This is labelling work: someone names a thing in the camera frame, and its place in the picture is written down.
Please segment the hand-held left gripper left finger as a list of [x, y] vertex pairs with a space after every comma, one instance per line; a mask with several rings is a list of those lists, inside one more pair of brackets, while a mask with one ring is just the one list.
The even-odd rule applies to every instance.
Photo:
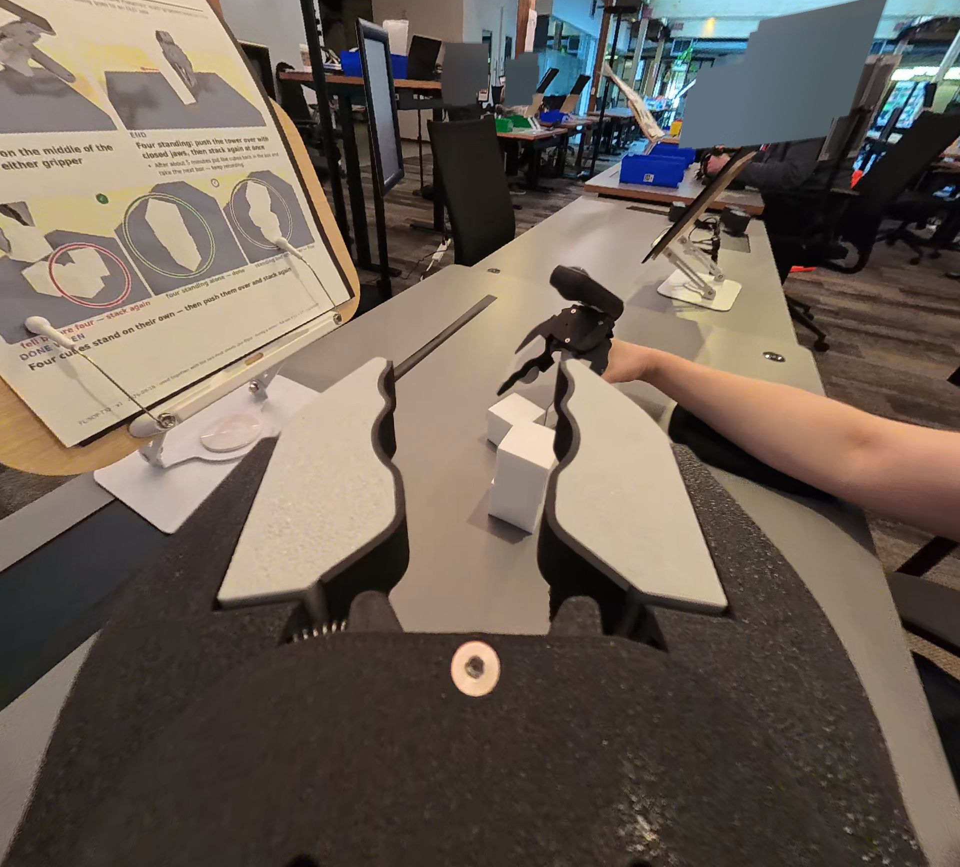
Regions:
[[388, 594], [409, 563], [392, 361], [375, 357], [289, 419], [217, 593], [224, 609], [301, 604], [317, 625]]

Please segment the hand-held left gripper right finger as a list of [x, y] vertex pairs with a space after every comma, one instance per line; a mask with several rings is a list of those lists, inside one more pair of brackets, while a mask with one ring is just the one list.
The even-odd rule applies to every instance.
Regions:
[[604, 633], [636, 635], [648, 606], [709, 617], [729, 609], [666, 432], [579, 360], [558, 366], [554, 452], [536, 561], [555, 621], [592, 599]]

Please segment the person's right forearm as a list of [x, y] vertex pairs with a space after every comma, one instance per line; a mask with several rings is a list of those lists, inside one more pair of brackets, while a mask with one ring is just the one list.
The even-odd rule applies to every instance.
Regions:
[[641, 379], [768, 467], [953, 541], [959, 435], [643, 347]]

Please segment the person's right hand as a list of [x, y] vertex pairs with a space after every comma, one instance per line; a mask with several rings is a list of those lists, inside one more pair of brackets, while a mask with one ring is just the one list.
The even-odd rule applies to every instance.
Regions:
[[653, 383], [666, 354], [658, 349], [614, 338], [602, 379], [608, 383]]

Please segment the black wrist rest pad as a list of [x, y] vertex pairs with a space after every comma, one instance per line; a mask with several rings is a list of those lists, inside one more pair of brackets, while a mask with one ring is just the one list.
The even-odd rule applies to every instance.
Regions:
[[777, 490], [790, 496], [834, 503], [837, 498], [822, 489], [790, 477], [729, 441], [681, 405], [675, 405], [668, 422], [670, 439], [690, 449], [703, 464]]

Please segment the black office chair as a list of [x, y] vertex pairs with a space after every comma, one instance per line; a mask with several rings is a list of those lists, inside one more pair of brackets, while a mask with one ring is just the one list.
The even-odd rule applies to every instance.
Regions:
[[434, 180], [449, 213], [454, 262], [473, 267], [517, 235], [495, 120], [430, 120], [427, 130]]
[[853, 275], [870, 261], [887, 215], [907, 188], [958, 139], [959, 114], [924, 112], [855, 187], [835, 187], [813, 202], [798, 233], [771, 240], [783, 283], [795, 266]]

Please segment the blue plastic bin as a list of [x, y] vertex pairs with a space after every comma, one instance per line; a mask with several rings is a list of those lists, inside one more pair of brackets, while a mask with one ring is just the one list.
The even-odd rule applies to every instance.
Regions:
[[622, 185], [676, 189], [695, 160], [695, 150], [628, 154], [620, 163], [618, 181]]
[[[348, 77], [361, 77], [363, 64], [358, 48], [342, 50], [339, 53], [342, 74]], [[394, 80], [406, 80], [408, 57], [406, 55], [390, 54], [391, 71]]]

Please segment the printed instruction sheet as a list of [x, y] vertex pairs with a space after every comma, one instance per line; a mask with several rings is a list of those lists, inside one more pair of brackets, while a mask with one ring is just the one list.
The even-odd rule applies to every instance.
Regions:
[[208, 0], [2, 0], [2, 380], [66, 449], [355, 297]]

